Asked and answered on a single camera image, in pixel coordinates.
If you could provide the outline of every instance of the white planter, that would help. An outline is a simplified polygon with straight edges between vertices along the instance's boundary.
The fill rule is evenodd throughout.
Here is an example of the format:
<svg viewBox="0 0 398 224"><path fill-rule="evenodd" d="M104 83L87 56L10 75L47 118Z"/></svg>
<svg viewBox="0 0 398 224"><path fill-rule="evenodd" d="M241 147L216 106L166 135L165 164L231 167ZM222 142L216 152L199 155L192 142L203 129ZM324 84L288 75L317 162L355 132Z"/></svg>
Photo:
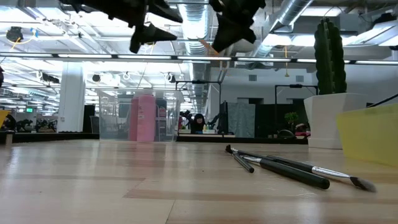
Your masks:
<svg viewBox="0 0 398 224"><path fill-rule="evenodd" d="M337 93L312 96L304 100L311 127L309 147L341 149L336 116L345 111L366 107L366 96L355 93Z"/></svg>

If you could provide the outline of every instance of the exposed pipe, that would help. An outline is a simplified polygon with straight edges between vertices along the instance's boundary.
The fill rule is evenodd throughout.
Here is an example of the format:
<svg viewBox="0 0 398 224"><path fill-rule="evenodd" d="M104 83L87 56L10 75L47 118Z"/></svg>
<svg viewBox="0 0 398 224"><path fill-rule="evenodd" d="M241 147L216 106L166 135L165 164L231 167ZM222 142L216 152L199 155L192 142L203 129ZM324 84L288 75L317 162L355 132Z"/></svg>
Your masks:
<svg viewBox="0 0 398 224"><path fill-rule="evenodd" d="M205 39L208 35L208 6L201 4L181 4L178 5L181 16L184 20L182 25L184 39ZM187 54L200 56L205 55L206 48L200 42L186 42L185 49ZM202 80L205 77L206 65L191 63L190 71L193 80ZM196 96L201 96L202 85L193 85ZM202 100L196 100L198 110L202 110Z"/></svg>
<svg viewBox="0 0 398 224"><path fill-rule="evenodd" d="M261 45L253 52L253 57L266 57L274 46L264 43L270 31L280 29L281 27L292 26L294 22L301 16L313 0L285 0L282 2L280 10L272 15L269 15L264 24L263 40ZM253 63L248 65L248 68L253 68Z"/></svg>

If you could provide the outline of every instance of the wooden surface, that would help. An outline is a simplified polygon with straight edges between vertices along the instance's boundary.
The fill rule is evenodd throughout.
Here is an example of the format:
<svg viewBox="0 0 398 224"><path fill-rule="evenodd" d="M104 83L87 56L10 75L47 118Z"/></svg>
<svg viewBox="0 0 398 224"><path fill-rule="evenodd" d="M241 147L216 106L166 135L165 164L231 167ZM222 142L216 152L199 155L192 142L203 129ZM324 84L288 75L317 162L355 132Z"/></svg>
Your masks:
<svg viewBox="0 0 398 224"><path fill-rule="evenodd" d="M369 179L328 190L255 167L226 144L57 141L0 146L1 224L398 223L398 169L303 145L233 144Z"/></svg>

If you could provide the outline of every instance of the white column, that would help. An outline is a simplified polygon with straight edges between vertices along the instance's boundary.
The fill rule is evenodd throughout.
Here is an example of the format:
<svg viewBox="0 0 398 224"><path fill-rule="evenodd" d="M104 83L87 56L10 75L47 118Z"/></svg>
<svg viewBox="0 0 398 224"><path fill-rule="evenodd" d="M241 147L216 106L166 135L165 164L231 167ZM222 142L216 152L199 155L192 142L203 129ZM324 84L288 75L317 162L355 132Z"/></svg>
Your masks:
<svg viewBox="0 0 398 224"><path fill-rule="evenodd" d="M208 95L208 119L213 119L220 112L220 88L218 84L211 84Z"/></svg>
<svg viewBox="0 0 398 224"><path fill-rule="evenodd" d="M57 132L83 131L85 81L83 63L63 63Z"/></svg>
<svg viewBox="0 0 398 224"><path fill-rule="evenodd" d="M392 60L398 60L398 50L391 50Z"/></svg>

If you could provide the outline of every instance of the brush handle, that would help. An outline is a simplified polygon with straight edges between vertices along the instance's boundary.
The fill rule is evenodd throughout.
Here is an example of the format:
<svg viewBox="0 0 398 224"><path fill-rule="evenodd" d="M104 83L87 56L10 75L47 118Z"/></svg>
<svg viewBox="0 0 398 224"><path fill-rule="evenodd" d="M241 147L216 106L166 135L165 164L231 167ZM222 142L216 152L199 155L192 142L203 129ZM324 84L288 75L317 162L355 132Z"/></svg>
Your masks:
<svg viewBox="0 0 398 224"><path fill-rule="evenodd" d="M274 162L278 162L280 164L284 164L290 167L294 167L296 169L300 169L303 170L305 172L312 172L312 167L311 165L308 164L304 164L302 162L296 162L296 161L291 161L289 159L284 159L281 157L277 157L277 156L262 156L262 155L258 155L258 154L254 154L254 153L250 153L250 152L245 152L242 150L238 150L238 154L243 155L243 156L252 156L252 157L257 157L257 158L261 158L261 159L267 159L269 161L274 161Z"/></svg>
<svg viewBox="0 0 398 224"><path fill-rule="evenodd" d="M309 173L312 172L312 167L313 166L305 164L305 163L302 163L302 162L291 161L290 159L284 159L284 158L277 157L277 156L266 156L265 159L271 159L274 162L278 162L280 164L284 164L284 165L287 165L287 166L290 166L290 167L294 167L296 169L299 169L299 170L302 170L302 171L305 171L305 172L309 172Z"/></svg>
<svg viewBox="0 0 398 224"><path fill-rule="evenodd" d="M232 156L235 158L235 160L240 163L243 168L245 168L249 173L253 173L254 172L254 168L252 166L250 166L250 164L245 161L244 159L242 159L242 157L240 157L238 155L238 153L232 153Z"/></svg>
<svg viewBox="0 0 398 224"><path fill-rule="evenodd" d="M328 179L320 177L315 174L304 172L302 170L289 167L287 165L279 164L267 159L261 159L260 166L264 169L271 170L277 174L290 177L291 179L303 182L314 187L319 187L321 189L328 189L330 182Z"/></svg>

